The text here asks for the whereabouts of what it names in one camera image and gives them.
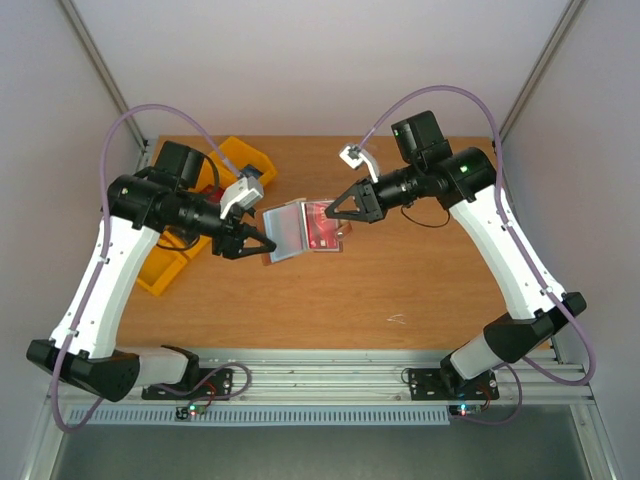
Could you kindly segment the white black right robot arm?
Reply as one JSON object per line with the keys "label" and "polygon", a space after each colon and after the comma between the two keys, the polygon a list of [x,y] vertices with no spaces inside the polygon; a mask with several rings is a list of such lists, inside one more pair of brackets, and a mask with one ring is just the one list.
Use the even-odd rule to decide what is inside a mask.
{"label": "white black right robot arm", "polygon": [[446,356],[440,381],[452,397],[468,393],[487,371],[525,357],[586,309],[579,292],[568,292],[554,279],[495,185],[497,172],[476,147],[455,153],[434,114],[425,111],[392,126],[405,167],[381,174],[374,157],[350,143],[339,156],[352,169],[367,167],[325,210],[337,220],[374,223],[396,207],[435,198],[469,235],[494,276],[506,313],[483,332]]}

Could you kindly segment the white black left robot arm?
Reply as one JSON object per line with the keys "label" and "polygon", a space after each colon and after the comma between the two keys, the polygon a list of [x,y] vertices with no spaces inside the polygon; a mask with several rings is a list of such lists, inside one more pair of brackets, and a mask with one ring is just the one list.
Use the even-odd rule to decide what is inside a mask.
{"label": "white black left robot arm", "polygon": [[264,196],[257,178],[240,176],[217,202],[195,192],[208,160],[168,141],[153,165],[108,186],[95,254],[64,318],[48,338],[30,343],[26,357],[32,364],[111,402],[151,385],[167,386],[179,398],[199,391],[196,354],[173,346],[124,351],[116,337],[138,274],[166,229],[208,237],[213,254],[230,260],[275,250],[274,241],[243,220]]}

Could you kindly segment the brown leather card holder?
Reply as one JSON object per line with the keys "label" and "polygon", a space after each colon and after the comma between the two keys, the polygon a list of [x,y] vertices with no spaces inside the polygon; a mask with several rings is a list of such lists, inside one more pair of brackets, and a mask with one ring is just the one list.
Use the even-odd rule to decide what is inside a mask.
{"label": "brown leather card holder", "polygon": [[260,210],[259,230],[276,244],[276,249],[261,255],[264,266],[293,259],[306,253],[341,253],[343,241],[352,232],[347,220],[329,218],[325,209],[332,199],[296,199]]}

